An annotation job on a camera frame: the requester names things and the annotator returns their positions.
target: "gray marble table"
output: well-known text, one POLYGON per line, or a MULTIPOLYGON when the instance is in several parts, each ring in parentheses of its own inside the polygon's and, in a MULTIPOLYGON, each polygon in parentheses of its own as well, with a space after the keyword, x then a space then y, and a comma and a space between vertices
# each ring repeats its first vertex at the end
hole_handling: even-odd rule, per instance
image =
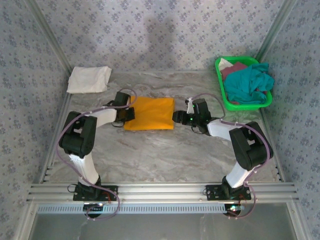
MULTIPOLYGON (((73 94, 68 110, 84 112, 100 107, 113 100, 121 88, 132 88, 139 96, 172 97, 175 110, 186 110, 185 99, 199 93, 221 98, 217 75, 211 72, 115 72, 106 92, 73 94)), ((222 116, 217 101, 204 98, 211 115, 222 116)), ((263 129, 258 110, 227 111, 225 119, 256 121, 263 129)), ((103 182, 220 182, 236 162, 231 142, 193 133, 181 124, 175 124, 174 130, 136 132, 106 124, 96 131, 92 156, 103 182)), ((275 162, 271 160, 252 180, 277 181, 275 162)), ((49 181, 76 182, 77 176, 55 157, 49 181)))

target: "pink cloth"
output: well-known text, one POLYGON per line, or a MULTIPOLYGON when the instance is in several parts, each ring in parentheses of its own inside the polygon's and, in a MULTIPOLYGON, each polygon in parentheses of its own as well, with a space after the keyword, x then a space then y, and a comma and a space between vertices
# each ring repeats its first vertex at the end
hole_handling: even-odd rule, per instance
POLYGON ((243 63, 241 63, 239 61, 237 61, 233 66, 226 67, 225 69, 223 69, 221 71, 223 81, 226 80, 226 78, 229 74, 232 74, 232 73, 239 71, 239 70, 246 69, 247 67, 248 66, 244 65, 243 63))

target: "folded white cloth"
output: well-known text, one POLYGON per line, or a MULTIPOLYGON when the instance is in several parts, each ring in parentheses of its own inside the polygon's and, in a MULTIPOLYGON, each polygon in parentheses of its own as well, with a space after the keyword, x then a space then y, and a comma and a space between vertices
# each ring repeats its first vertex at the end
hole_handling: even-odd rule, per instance
POLYGON ((219 71, 221 72, 223 69, 228 68, 228 67, 232 67, 232 66, 233 66, 233 64, 231 62, 225 60, 224 58, 221 58, 219 65, 218 65, 218 68, 219 68, 219 71))
POLYGON ((107 90, 112 69, 101 67, 74 67, 69 78, 67 93, 101 93, 107 90))

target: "green plastic basket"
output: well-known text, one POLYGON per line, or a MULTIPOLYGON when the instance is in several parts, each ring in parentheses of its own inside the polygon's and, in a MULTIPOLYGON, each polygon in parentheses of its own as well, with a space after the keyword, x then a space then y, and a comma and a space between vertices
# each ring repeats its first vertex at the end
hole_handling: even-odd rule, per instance
POLYGON ((240 63, 247 65, 247 66, 250 66, 252 64, 258 64, 259 62, 250 56, 222 56, 222 57, 219 57, 215 61, 216 74, 218 75, 222 99, 223 99, 224 106, 226 109, 228 109, 229 111, 255 111, 255 110, 258 110, 259 108, 265 108, 272 103, 272 95, 271 95, 270 91, 268 91, 266 93, 266 101, 264 104, 239 104, 239 105, 236 105, 236 104, 232 104, 231 102, 229 102, 226 97, 223 79, 222 79, 221 73, 219 71, 219 63, 220 63, 221 58, 227 60, 228 62, 230 62, 232 64, 235 64, 236 62, 240 62, 240 63))

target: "wall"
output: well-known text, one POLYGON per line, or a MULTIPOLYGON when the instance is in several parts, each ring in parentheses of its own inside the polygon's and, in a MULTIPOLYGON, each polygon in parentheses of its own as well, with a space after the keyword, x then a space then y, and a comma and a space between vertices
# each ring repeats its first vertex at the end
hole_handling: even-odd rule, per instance
POLYGON ((254 56, 283 0, 38 0, 72 66, 201 70, 254 56))
POLYGON ((67 76, 22 0, 0 11, 0 239, 13 239, 66 92, 67 76))
POLYGON ((320 1, 299 0, 265 61, 275 77, 266 115, 288 181, 320 239, 320 1))

